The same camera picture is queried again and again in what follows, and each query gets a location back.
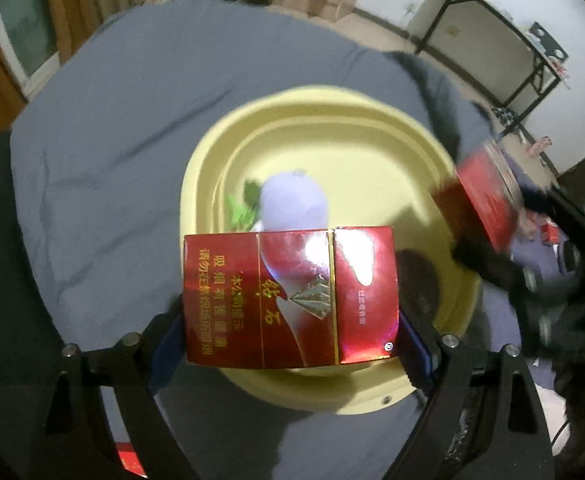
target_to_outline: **black cable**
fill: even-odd
[[[563,425],[561,426],[561,428],[559,428],[559,431],[557,431],[557,434],[555,435],[555,437],[552,439],[552,444],[550,444],[551,447],[553,447],[555,445],[555,442],[557,441],[557,439],[559,438],[559,435],[561,435],[563,433],[563,430],[565,430],[565,427],[568,425],[568,421],[565,421],[563,423]]]

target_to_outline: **red cigarette box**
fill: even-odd
[[[482,234],[505,251],[517,228],[523,199],[503,153],[487,142],[457,170],[457,180],[433,194],[455,238]]]
[[[391,357],[392,228],[186,236],[183,300],[192,363],[303,368]]]

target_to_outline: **gray tablecloth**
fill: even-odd
[[[217,1],[119,15],[52,78],[13,126],[12,170],[32,270],[67,342],[110,346],[167,308],[182,288],[179,196],[198,141],[234,108],[309,84],[407,112],[456,161],[489,138],[470,102],[420,60]],[[380,478],[419,413],[414,397],[369,415],[285,410],[190,365],[159,403],[204,479]]]

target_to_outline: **light purple object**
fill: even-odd
[[[314,180],[302,173],[271,176],[261,188],[264,231],[328,228],[328,200]]]

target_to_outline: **small red box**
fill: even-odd
[[[391,357],[392,228],[186,236],[183,299],[192,363],[303,368]]]
[[[481,233],[495,249],[507,250],[523,199],[499,147],[484,144],[460,165],[457,179],[433,195],[454,237]]]

